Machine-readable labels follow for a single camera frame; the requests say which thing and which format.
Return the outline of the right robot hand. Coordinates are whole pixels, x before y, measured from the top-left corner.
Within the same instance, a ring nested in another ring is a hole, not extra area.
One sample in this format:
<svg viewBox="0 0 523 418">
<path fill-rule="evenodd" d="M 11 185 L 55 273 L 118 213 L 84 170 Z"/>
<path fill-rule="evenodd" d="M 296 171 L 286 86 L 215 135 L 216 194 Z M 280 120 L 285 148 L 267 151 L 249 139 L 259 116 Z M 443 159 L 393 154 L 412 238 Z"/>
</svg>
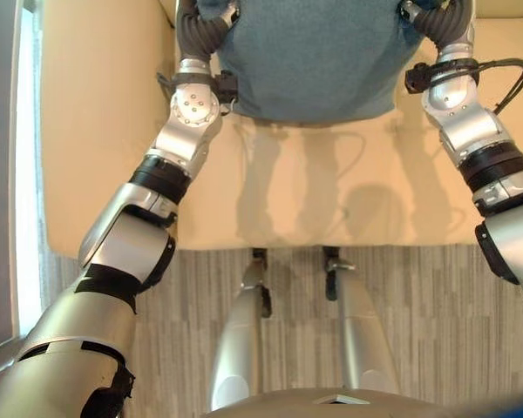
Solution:
<svg viewBox="0 0 523 418">
<path fill-rule="evenodd" d="M 445 1 L 445 5 L 425 10 L 415 1 L 401 1 L 398 11 L 414 29 L 430 39 L 438 51 L 453 44 L 472 44 L 476 2 Z"/>
</svg>

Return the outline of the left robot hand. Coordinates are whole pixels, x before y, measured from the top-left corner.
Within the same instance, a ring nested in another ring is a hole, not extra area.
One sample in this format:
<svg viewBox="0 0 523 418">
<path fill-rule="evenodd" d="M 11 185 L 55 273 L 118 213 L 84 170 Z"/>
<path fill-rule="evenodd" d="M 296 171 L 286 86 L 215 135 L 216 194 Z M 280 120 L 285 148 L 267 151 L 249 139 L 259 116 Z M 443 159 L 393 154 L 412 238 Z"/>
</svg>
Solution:
<svg viewBox="0 0 523 418">
<path fill-rule="evenodd" d="M 241 15 L 238 1 L 227 1 L 222 13 L 204 19 L 196 1 L 179 1 L 176 11 L 176 38 L 183 59 L 209 63 Z"/>
</svg>

